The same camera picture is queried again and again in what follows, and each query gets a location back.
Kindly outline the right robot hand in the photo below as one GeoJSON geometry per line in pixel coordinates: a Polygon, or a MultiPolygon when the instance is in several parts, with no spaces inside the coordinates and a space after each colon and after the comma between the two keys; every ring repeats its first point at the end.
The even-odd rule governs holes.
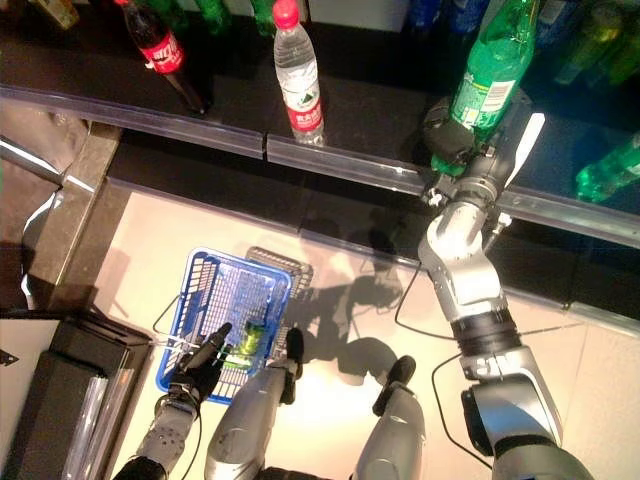
{"type": "Polygon", "coordinates": [[[498,193],[524,167],[545,124],[545,115],[532,110],[522,90],[508,102],[506,112],[487,137],[450,117],[450,98],[442,97],[427,111],[422,125],[425,145],[453,177],[489,179],[498,193]]]}

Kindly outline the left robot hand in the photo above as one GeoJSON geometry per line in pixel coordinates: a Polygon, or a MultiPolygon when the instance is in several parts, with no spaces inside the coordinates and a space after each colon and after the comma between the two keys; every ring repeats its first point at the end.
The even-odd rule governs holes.
{"type": "Polygon", "coordinates": [[[224,323],[197,348],[185,354],[171,374],[168,393],[200,405],[213,392],[232,346],[226,342],[232,324],[224,323]]]}

